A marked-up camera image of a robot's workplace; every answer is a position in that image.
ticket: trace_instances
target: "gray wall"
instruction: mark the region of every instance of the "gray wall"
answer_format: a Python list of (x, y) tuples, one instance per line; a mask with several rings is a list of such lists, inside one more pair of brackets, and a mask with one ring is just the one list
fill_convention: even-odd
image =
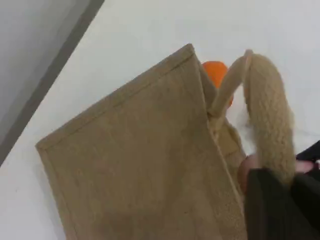
[(0, 1), (0, 164), (102, 2)]

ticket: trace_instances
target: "hand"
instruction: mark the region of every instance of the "hand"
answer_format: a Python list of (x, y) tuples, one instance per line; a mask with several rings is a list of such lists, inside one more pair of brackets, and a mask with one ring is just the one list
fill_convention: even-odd
[[(245, 160), (239, 166), (238, 169), (238, 182), (242, 192), (245, 194), (247, 190), (247, 176), (251, 169), (259, 169), (258, 157), (256, 154), (252, 154), (246, 157)], [(297, 173), (307, 173), (314, 168), (314, 164), (310, 161), (296, 161), (295, 171)]]

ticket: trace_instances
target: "rope handle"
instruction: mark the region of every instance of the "rope handle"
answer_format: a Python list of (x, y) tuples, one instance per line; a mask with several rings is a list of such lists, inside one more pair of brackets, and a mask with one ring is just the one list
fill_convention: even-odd
[(247, 50), (231, 65), (208, 109), (213, 134), (218, 135), (228, 103), (241, 83), (260, 164), (288, 185), (296, 164), (291, 112), (281, 75), (268, 58)]

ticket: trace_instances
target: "orange fruit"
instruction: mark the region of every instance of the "orange fruit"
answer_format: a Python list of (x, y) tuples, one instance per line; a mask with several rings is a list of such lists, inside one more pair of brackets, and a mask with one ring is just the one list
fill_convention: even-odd
[(212, 80), (214, 86), (218, 89), (228, 71), (227, 66), (222, 61), (206, 61), (202, 66)]

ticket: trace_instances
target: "braided rope handle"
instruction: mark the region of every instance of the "braided rope handle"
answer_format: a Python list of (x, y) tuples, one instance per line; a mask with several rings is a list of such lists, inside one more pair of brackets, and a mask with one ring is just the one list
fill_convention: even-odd
[(260, 164), (288, 185), (296, 164), (291, 112), (281, 75), (268, 58), (247, 50), (231, 65), (208, 110), (214, 133), (218, 134), (228, 103), (241, 83)]

